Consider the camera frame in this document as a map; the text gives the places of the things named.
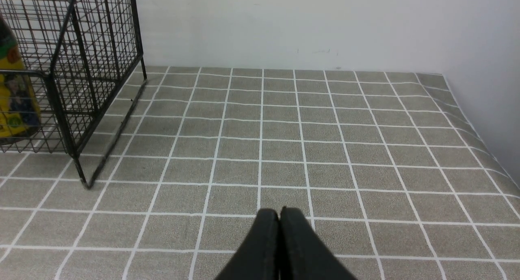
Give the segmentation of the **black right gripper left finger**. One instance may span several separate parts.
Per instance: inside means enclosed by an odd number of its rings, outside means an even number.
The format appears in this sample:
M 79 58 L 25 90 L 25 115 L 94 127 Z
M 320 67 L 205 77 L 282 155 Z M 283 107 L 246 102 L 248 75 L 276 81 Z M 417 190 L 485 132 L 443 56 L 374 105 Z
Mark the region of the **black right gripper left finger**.
M 216 280 L 277 280 L 278 235 L 277 212 L 258 210 L 248 234 Z

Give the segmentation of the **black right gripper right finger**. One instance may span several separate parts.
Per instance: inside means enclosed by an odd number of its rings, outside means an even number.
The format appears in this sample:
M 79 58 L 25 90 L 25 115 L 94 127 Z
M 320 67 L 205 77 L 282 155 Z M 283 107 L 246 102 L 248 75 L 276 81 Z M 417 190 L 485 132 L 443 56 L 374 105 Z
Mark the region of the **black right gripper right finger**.
M 314 232 L 299 208 L 283 207 L 279 217 L 281 280 L 356 280 Z

